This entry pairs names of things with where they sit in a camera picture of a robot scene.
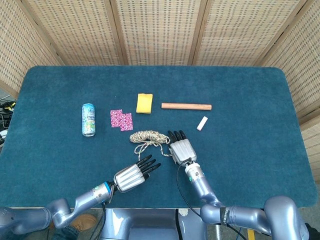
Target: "teal table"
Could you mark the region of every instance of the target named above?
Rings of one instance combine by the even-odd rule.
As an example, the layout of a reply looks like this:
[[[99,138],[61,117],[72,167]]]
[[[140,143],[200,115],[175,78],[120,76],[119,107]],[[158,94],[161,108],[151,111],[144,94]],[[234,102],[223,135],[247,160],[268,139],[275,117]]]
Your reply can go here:
[[[137,114],[138,93],[153,94]],[[161,109],[161,103],[212,104],[211,111]],[[82,136],[81,107],[95,106],[96,135]],[[111,128],[110,110],[132,113],[133,130]],[[197,125],[208,117],[202,131]],[[317,201],[285,75],[277,68],[222,66],[37,66],[28,71],[0,156],[0,206],[38,207],[74,199],[137,161],[129,136],[183,130],[219,199],[262,208],[274,195],[298,207]],[[149,147],[162,166],[146,183],[117,192],[110,208],[184,208],[177,166]],[[201,206],[181,171],[181,188]]]

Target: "rope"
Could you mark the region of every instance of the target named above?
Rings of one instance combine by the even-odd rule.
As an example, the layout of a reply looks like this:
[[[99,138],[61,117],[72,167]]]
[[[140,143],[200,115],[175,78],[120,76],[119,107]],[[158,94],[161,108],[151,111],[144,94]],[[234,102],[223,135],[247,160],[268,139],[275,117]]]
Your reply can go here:
[[[171,154],[165,154],[161,144],[169,144],[170,138],[164,134],[161,134],[157,131],[147,130],[147,131],[138,131],[130,136],[130,142],[140,144],[136,146],[134,149],[135,154],[139,154],[139,161],[140,161],[140,154],[146,150],[147,147],[153,145],[155,147],[160,146],[161,154],[165,157],[171,157]]]

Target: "wooden dowel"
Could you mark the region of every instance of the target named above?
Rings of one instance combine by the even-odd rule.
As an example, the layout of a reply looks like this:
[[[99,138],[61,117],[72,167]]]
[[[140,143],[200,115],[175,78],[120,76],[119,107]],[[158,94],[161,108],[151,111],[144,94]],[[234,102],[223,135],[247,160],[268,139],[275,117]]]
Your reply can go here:
[[[193,103],[161,103],[162,109],[188,109],[188,110],[211,110],[211,104],[193,104]]]

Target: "black fingertip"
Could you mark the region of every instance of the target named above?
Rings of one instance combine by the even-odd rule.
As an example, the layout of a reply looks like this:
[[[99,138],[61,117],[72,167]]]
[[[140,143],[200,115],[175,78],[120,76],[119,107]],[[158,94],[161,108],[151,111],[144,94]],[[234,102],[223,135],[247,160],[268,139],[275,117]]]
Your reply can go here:
[[[185,133],[184,133],[182,130],[180,130],[179,133],[180,133],[181,138],[182,138],[183,140],[184,140],[184,139],[187,139]]]
[[[147,167],[151,166],[152,164],[154,164],[156,162],[155,159],[151,160],[151,161],[148,161],[148,162],[145,162],[143,165],[141,165],[139,168],[140,168],[140,171],[142,171],[143,169],[146,169]]]
[[[146,161],[148,161],[151,157],[152,157],[152,155],[150,154],[149,156],[146,156],[146,157],[143,158],[142,160],[137,161],[135,164],[137,164],[137,166],[140,167],[143,163],[145,163]]]
[[[149,168],[147,168],[147,169],[144,169],[143,172],[142,172],[142,174],[143,174],[143,175],[149,174],[149,173],[151,173],[152,171],[156,170],[156,169],[157,169],[158,167],[160,167],[160,166],[161,166],[161,163],[159,162],[158,164],[156,164],[156,165],[154,165],[154,166],[152,166],[152,167],[149,167]]]
[[[144,174],[143,177],[144,177],[144,180],[147,180],[150,177],[150,175],[149,174]]]
[[[180,133],[178,133],[177,131],[174,131],[174,134],[176,136],[176,139],[178,139],[178,141],[182,140]]]
[[[177,138],[176,136],[172,133],[172,131],[168,131],[168,134],[169,134],[169,138],[170,138],[170,141],[171,143],[175,143],[177,141]]]

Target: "woven wall panel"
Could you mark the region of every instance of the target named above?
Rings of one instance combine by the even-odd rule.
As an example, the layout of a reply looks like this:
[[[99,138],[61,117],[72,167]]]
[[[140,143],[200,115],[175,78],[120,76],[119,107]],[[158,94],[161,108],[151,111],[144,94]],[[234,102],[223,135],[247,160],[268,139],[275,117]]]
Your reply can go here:
[[[254,65],[299,0],[213,0],[196,65]]]
[[[302,131],[302,137],[313,176],[320,180],[320,116],[317,124]]]
[[[0,19],[0,81],[17,97],[29,68],[59,62],[15,1],[0,2]]]
[[[117,0],[130,65],[186,65],[200,0]]]
[[[282,69],[295,110],[320,100],[320,0],[316,0],[264,63]]]
[[[103,0],[28,0],[69,65],[120,64]]]

